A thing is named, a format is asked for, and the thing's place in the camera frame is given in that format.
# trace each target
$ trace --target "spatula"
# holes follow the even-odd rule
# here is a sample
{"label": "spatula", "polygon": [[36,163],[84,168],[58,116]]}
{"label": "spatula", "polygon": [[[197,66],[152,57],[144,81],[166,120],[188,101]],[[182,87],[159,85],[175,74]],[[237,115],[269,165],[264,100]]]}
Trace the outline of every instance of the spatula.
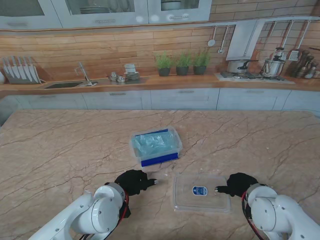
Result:
{"label": "spatula", "polygon": [[311,23],[311,21],[309,20],[308,21],[308,24],[306,25],[306,27],[305,27],[305,30],[304,30],[304,33],[303,33],[303,35],[302,35],[302,37],[301,37],[301,40],[300,40],[300,43],[299,43],[299,46],[298,46],[298,48],[296,49],[296,50],[293,50],[293,51],[291,51],[291,53],[290,53],[290,56],[289,56],[289,61],[298,61],[298,58],[299,58],[299,48],[300,48],[300,46],[301,46],[301,43],[302,43],[302,41],[304,40],[304,38],[305,38],[305,35],[306,35],[306,32],[307,32],[307,30],[308,30],[308,27],[309,27],[309,24]]}

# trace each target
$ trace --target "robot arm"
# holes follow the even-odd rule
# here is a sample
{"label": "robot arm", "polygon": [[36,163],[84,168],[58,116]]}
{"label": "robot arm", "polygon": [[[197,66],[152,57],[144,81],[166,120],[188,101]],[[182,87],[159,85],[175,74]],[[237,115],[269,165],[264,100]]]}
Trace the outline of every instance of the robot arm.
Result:
{"label": "robot arm", "polygon": [[290,240],[318,239],[320,226],[314,222],[291,197],[278,195],[271,187],[244,173],[232,174],[227,186],[218,186],[216,192],[242,198],[243,213],[258,235],[255,227],[271,240],[282,240],[289,234]]}
{"label": "robot arm", "polygon": [[90,240],[104,240],[129,211],[129,195],[157,183],[156,179],[148,180],[141,170],[129,170],[115,182],[99,187],[94,195],[86,192],[80,196],[29,240],[72,240],[70,228],[79,234],[94,234]]}
{"label": "robot arm", "polygon": [[272,240],[317,239],[320,226],[291,197],[278,195],[272,188],[256,183],[249,187],[245,198],[251,207],[254,225]]}

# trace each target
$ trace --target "food storage box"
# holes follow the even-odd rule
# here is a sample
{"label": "food storage box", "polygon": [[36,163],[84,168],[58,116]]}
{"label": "food storage box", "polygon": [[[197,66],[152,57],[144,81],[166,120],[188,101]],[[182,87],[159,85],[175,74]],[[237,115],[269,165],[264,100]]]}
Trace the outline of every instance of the food storage box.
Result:
{"label": "food storage box", "polygon": [[215,191],[217,186],[226,185],[223,176],[178,173],[173,184],[174,210],[229,213],[230,196]]}
{"label": "food storage box", "polygon": [[[150,138],[156,139],[154,149],[150,141],[147,145],[145,144],[145,140],[147,139],[148,141]],[[160,141],[163,140],[163,147],[158,147],[159,139]],[[129,146],[133,156],[141,163],[141,166],[146,167],[178,159],[182,149],[182,142],[177,131],[172,126],[167,126],[132,134]]]}

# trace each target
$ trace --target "marble countertop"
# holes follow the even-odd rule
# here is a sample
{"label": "marble countertop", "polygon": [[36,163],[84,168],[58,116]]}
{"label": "marble countertop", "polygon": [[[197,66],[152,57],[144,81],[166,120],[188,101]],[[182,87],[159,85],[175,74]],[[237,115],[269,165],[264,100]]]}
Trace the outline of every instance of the marble countertop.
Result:
{"label": "marble countertop", "polygon": [[20,110],[0,130],[0,240],[25,240],[126,170],[131,133],[171,125],[180,159],[145,167],[160,184],[130,198],[110,240],[255,239],[239,197],[230,213],[174,211],[176,173],[244,172],[294,198],[320,223],[320,121],[308,112]]}

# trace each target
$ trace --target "green plant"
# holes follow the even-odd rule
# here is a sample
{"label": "green plant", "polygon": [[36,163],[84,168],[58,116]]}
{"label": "green plant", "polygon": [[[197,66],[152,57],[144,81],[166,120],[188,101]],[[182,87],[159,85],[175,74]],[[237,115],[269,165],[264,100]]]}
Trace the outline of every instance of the green plant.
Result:
{"label": "green plant", "polygon": [[209,64],[209,61],[210,55],[208,52],[199,52],[193,60],[193,65],[195,67],[204,67]]}
{"label": "green plant", "polygon": [[171,68],[173,60],[170,56],[167,56],[166,51],[162,55],[155,56],[156,66],[158,69]]}
{"label": "green plant", "polygon": [[177,67],[189,67],[191,64],[191,54],[189,52],[182,52],[179,56],[176,57],[176,66]]}

